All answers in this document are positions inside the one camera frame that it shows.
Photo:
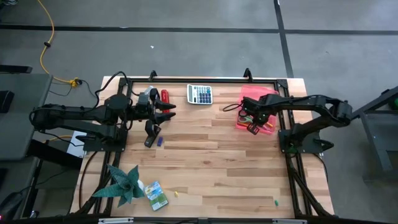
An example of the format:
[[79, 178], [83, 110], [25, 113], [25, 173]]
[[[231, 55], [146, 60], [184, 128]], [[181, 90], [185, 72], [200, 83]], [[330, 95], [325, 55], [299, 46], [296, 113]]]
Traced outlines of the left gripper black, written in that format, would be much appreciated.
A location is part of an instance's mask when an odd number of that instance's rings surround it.
[[135, 120], [146, 120], [145, 131], [149, 138], [155, 138], [159, 132], [159, 125], [164, 121], [169, 121], [176, 115], [174, 112], [157, 113], [156, 109], [161, 111], [174, 109], [176, 106], [170, 103], [159, 101], [159, 92], [156, 88], [152, 88], [148, 94], [141, 92], [135, 105]]

